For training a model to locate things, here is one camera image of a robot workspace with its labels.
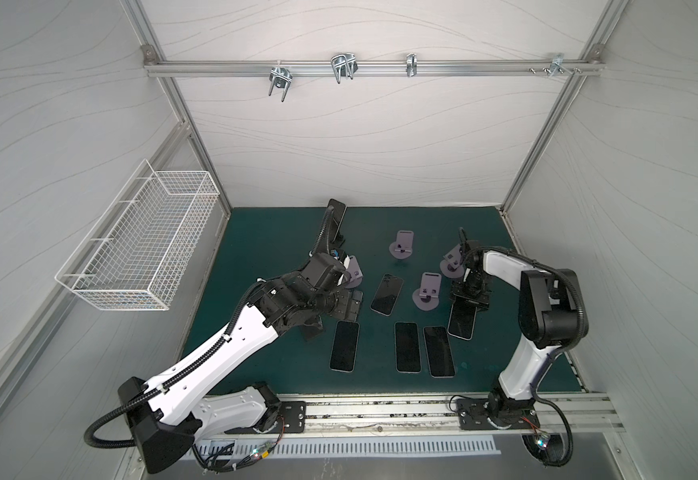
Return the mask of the purple stand front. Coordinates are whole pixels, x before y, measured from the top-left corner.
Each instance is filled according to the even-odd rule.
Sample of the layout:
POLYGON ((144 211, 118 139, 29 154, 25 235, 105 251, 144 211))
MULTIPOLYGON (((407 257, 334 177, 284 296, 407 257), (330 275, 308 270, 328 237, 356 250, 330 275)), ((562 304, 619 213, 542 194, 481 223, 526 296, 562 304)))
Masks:
POLYGON ((440 262, 440 270, 445 277, 457 279, 464 275, 463 255, 463 247, 456 245, 443 257, 440 262))

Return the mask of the pink-edged phone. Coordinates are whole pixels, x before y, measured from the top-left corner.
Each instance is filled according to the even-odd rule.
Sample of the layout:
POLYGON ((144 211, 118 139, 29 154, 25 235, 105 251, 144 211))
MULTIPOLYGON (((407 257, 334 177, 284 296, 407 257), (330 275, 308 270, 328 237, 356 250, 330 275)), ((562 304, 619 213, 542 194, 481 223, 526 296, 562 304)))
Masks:
POLYGON ((371 310, 383 316, 391 316, 403 285, 402 278, 384 274, 371 302, 371 310))

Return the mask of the purple-edged phone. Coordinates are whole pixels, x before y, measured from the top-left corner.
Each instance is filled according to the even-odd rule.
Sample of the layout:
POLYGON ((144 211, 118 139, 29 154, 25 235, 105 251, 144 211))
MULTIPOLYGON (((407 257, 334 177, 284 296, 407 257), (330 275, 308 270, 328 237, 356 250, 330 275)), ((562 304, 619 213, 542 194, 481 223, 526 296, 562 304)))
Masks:
POLYGON ((430 374, 434 378, 452 378, 455 365, 445 327, 427 326, 423 329, 430 374))

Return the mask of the teal-edged phone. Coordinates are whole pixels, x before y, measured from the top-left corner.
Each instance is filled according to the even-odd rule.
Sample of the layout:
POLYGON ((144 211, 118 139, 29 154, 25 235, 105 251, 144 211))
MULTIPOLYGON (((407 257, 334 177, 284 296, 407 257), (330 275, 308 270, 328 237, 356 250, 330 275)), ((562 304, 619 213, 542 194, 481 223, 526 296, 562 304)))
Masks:
POLYGON ((395 355, 398 372, 421 372, 419 334, 415 323, 397 322, 395 324, 395 355))

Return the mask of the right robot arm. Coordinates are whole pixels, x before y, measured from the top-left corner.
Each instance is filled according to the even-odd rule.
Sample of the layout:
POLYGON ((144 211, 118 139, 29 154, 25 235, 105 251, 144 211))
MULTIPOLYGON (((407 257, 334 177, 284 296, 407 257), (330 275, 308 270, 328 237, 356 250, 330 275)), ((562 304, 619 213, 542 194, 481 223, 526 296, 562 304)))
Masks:
POLYGON ((492 425, 507 429, 539 400, 538 387, 556 360, 588 333, 577 274, 554 269, 504 248, 461 239, 456 248, 449 333, 465 339, 476 314, 489 309, 489 282, 500 279, 519 292, 522 337, 484 404, 492 425))

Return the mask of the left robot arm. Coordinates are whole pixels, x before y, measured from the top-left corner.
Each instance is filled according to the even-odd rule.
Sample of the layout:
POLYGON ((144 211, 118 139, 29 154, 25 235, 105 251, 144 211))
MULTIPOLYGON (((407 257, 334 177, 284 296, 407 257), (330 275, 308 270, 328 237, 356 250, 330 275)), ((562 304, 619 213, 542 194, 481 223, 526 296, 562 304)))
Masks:
POLYGON ((313 254, 300 269, 259 279, 243 294, 230 321, 209 340, 148 380, 132 377, 118 390, 120 406, 92 422, 84 442, 97 449, 135 448, 156 474, 196 443, 239 428, 270 429, 281 402, 264 383, 223 395, 207 394, 245 360, 293 328, 318 330, 321 318, 341 317, 360 280, 355 256, 313 254))

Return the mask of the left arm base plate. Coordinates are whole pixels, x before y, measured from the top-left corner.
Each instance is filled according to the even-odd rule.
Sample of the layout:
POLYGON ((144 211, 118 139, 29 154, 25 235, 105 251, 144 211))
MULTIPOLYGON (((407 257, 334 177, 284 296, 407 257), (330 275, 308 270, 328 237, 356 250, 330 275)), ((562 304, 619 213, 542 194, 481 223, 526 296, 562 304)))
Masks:
POLYGON ((306 403, 285 401, 267 411, 264 433, 300 434, 306 426, 306 403))

